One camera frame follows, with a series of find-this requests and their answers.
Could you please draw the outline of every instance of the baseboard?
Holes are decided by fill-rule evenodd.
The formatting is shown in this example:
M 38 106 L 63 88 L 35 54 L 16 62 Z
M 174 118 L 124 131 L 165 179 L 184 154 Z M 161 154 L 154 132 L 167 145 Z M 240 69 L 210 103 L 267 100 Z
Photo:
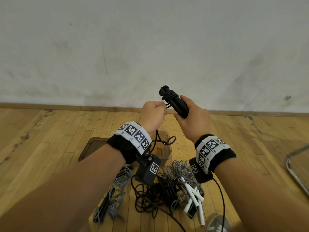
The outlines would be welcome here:
M 0 108 L 15 109 L 53 109 L 53 110 L 71 110 L 71 111 L 118 111 L 118 112 L 140 112 L 140 108 L 130 107 L 96 107 L 96 106 L 69 106 L 69 105 L 45 105 L 45 104 L 27 104 L 27 103 L 0 103 Z M 175 113 L 174 109 L 168 109 L 168 113 Z M 293 112 L 253 112 L 253 111 L 213 111 L 211 115 L 225 116 L 277 116 L 277 117 L 309 117 L 309 113 Z

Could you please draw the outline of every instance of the sneaker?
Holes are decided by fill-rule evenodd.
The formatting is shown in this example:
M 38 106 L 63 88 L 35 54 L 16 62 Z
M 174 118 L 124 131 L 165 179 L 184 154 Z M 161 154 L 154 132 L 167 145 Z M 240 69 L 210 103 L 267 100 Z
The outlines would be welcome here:
M 206 231 L 207 232 L 221 232 L 222 231 L 222 221 L 223 221 L 222 215 L 215 215 L 209 222 Z M 223 232 L 227 232 L 231 228 L 232 226 L 230 225 L 227 218 L 224 218 Z

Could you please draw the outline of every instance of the cable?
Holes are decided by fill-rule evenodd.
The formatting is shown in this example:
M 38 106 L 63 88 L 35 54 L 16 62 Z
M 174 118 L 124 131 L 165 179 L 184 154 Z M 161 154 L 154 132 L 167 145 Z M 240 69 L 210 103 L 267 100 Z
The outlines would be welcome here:
M 149 199 L 147 199 L 146 197 L 142 196 L 142 195 L 137 191 L 136 187 L 134 187 L 134 185 L 133 185 L 133 177 L 135 177 L 135 175 L 133 175 L 132 178 L 131 178 L 131 186 L 132 186 L 132 188 L 133 188 L 133 190 L 134 190 L 134 192 L 135 192 L 135 195 L 138 195 L 138 196 L 141 197 L 143 200 L 145 200 L 145 201 L 147 201 L 148 203 L 150 203 L 153 207 L 155 207 L 155 208 L 161 210 L 162 212 L 166 213 L 167 215 L 169 215 L 169 216 L 181 227 L 181 229 L 183 230 L 183 232 L 186 232 L 186 230 L 184 229 L 184 227 L 180 224 L 180 222 L 179 222 L 175 217 L 173 217 L 172 214 L 170 214 L 170 213 L 168 213 L 166 210 L 164 210 L 164 209 L 158 207 L 158 205 L 154 204 L 153 202 L 151 202 L 151 201 L 150 201 Z
M 163 141 L 159 135 L 159 132 L 158 130 L 155 131 L 155 139 L 152 141 L 152 143 L 154 142 L 154 146 L 152 147 L 152 149 L 149 151 L 149 154 L 151 154 L 153 152 L 153 150 L 155 149 L 155 145 L 157 144 L 157 142 L 161 142 L 163 143 L 164 145 L 171 145 L 173 144 L 174 142 L 176 141 L 176 136 L 171 136 L 167 141 Z
M 223 219 L 222 219 L 222 229 L 221 229 L 221 232 L 223 232 L 224 230 L 224 220 L 225 220 L 225 204 L 224 204 L 224 198 L 223 198 L 223 194 L 222 194 L 222 191 L 221 191 L 221 188 L 219 186 L 219 183 L 213 178 L 214 182 L 218 185 L 219 187 L 219 190 L 220 190 L 220 193 L 221 193 L 221 196 L 222 196 L 222 202 L 223 202 Z

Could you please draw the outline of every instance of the left hand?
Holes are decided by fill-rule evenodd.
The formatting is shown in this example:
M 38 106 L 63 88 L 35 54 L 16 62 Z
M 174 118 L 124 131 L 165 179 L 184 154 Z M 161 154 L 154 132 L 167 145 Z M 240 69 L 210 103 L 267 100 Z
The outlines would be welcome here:
M 150 134 L 160 127 L 167 113 L 164 102 L 146 102 L 137 123 Z

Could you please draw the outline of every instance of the metal frame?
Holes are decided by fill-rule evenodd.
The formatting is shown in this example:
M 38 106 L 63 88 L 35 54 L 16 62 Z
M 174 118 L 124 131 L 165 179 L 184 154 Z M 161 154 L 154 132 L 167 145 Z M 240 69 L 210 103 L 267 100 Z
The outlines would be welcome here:
M 303 151 L 309 149 L 309 144 L 307 144 L 306 146 L 299 148 L 291 153 L 289 153 L 286 156 L 286 159 L 284 161 L 285 166 L 288 170 L 288 172 L 291 174 L 291 176 L 295 179 L 295 181 L 299 184 L 299 186 L 302 188 L 302 190 L 306 193 L 306 195 L 309 197 L 309 189 L 302 183 L 302 181 L 300 180 L 300 178 L 295 174 L 295 172 L 292 170 L 291 165 L 290 165 L 290 159 L 293 156 L 297 156 L 299 154 L 301 154 Z

